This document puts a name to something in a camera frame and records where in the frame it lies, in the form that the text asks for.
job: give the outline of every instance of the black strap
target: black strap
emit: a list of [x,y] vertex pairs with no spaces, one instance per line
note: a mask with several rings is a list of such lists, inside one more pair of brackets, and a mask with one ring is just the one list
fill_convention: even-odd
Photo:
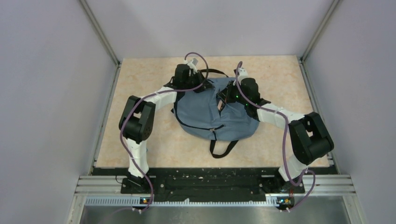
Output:
[[238,143],[238,140],[235,140],[235,141],[230,142],[230,144],[229,144],[228,147],[227,147],[227,150],[226,150],[223,154],[217,155],[217,154],[213,154],[214,146],[215,146],[215,144],[216,144],[216,140],[211,140],[211,146],[210,146],[209,150],[210,150],[210,152],[211,152],[213,158],[215,158],[215,159],[220,159],[220,158],[223,158],[223,157],[225,157],[226,155],[228,155],[228,154],[231,152],[231,150],[234,148],[234,146],[236,145],[236,143]]
[[222,72],[222,71],[219,71],[219,70],[217,70],[217,69],[201,69],[200,71],[201,71],[202,73],[204,73],[204,72],[218,73],[218,74],[222,74],[222,75],[225,75],[225,76],[228,77],[228,75],[227,75],[226,73],[224,73],[224,72]]

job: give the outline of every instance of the black wire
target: black wire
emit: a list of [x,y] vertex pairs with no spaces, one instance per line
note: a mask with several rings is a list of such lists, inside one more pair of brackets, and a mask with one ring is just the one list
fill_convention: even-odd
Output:
[[115,176],[115,181],[116,181],[117,183],[120,183],[120,182],[117,181],[117,175]]

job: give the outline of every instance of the beige table surface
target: beige table surface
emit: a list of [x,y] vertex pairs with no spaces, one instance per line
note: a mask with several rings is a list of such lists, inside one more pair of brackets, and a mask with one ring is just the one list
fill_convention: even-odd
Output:
[[[205,68],[196,57],[199,69]],[[206,57],[209,68],[221,70],[230,77],[239,61],[243,61],[250,77],[256,79],[261,97],[290,111],[312,111],[308,93],[296,56],[224,56]],[[99,152],[96,167],[128,167],[128,154],[119,139],[120,120],[129,96],[145,96],[160,89],[174,75],[182,58],[124,59]],[[223,77],[209,74],[209,77]],[[255,134],[240,140],[231,153],[214,159],[209,152],[209,140],[186,133],[167,105],[156,113],[154,129],[147,141],[150,167],[278,167],[282,165],[283,130],[260,123]],[[224,152],[228,142],[216,144],[215,153]],[[291,155],[290,137],[287,155]],[[328,167],[326,157],[312,166]]]

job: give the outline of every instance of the gray floor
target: gray floor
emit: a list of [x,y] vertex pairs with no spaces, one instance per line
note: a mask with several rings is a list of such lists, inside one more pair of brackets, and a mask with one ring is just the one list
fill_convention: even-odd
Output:
[[[80,224],[98,224],[120,207],[85,207]],[[152,207],[124,210],[101,224],[349,224],[342,197],[310,197],[291,213],[271,207]]]

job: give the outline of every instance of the gray wall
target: gray wall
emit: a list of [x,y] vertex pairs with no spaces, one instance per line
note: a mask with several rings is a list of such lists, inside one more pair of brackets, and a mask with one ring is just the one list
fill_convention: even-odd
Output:
[[395,223],[396,1],[343,1],[307,62],[370,223]]
[[332,0],[88,0],[119,58],[302,55]]
[[77,0],[1,1],[0,31],[0,223],[64,223],[115,68]]

